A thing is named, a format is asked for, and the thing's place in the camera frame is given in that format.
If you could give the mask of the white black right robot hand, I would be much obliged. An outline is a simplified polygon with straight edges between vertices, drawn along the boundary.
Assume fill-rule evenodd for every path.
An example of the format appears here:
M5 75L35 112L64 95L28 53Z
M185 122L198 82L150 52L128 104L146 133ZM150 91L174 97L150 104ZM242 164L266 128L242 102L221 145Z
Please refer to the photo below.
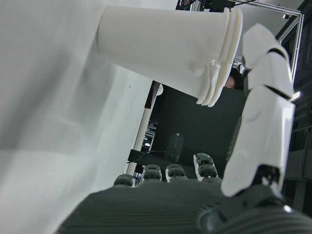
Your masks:
M280 188L293 124L289 58L261 24L243 36L249 94L222 179L196 159L199 179L156 166L133 187L122 176L88 195L59 234L309 234L312 220L286 205Z

